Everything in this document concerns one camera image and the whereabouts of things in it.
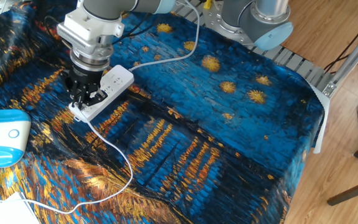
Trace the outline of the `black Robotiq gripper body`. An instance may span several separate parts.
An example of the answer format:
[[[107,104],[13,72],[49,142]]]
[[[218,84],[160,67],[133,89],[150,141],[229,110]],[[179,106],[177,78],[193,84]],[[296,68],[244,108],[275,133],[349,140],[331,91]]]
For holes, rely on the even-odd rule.
[[[60,76],[67,92],[74,95],[82,91],[88,93],[98,91],[102,74],[102,71],[92,72],[72,65],[69,69],[62,71]]]

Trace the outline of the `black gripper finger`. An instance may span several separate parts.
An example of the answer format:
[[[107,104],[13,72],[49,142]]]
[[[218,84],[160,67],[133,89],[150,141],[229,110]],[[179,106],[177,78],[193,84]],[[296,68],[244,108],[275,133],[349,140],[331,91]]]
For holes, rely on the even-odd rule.
[[[75,91],[70,94],[73,107],[77,105],[79,109],[83,109],[87,106],[88,92],[87,91]]]
[[[106,99],[107,96],[108,94],[105,91],[98,88],[95,92],[89,94],[89,97],[87,97],[86,99],[86,105],[92,106],[98,104],[102,102],[104,99]]]

